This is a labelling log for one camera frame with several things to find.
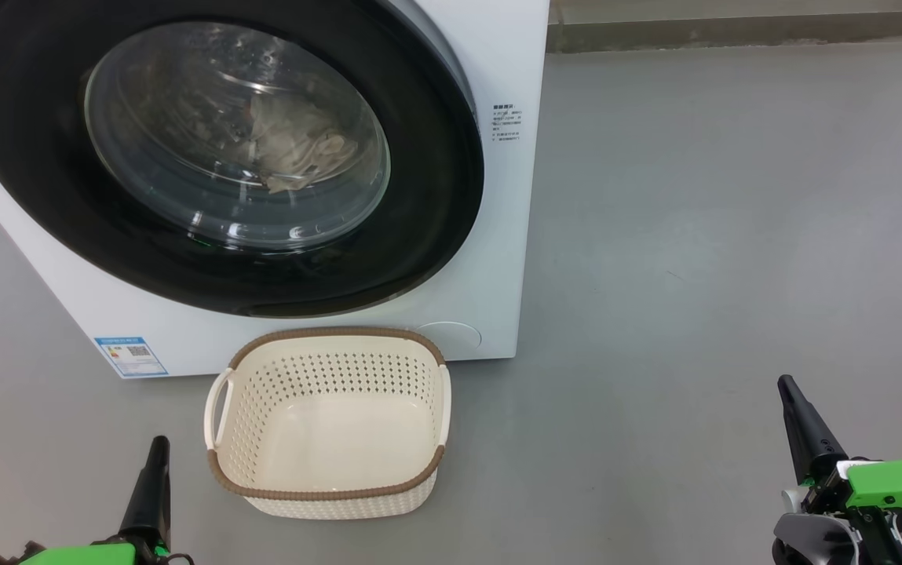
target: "glass window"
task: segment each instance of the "glass window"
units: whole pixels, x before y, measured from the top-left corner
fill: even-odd
[[[88,132],[135,198],[222,246],[302,250],[356,228],[389,181],[378,117],[296,43],[182,22],[134,35],[95,67]]]

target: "laundry basket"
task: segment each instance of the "laundry basket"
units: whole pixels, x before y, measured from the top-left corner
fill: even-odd
[[[247,344],[217,377],[203,436],[217,481],[267,514],[379,518],[429,496],[450,421],[447,364],[425,337],[290,330]]]

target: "washing machine door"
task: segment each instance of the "washing machine door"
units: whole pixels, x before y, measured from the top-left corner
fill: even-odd
[[[299,317],[439,271],[483,162],[464,74],[417,9],[5,0],[0,180],[141,289]]]

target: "blue and white label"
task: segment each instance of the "blue and white label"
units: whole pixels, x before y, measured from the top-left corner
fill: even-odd
[[[142,337],[95,337],[95,343],[124,377],[160,377],[168,374]]]

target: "washing machine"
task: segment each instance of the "washing machine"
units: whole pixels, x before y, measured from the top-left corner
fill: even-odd
[[[1,225],[125,378],[316,326],[512,357],[547,13],[0,0]]]

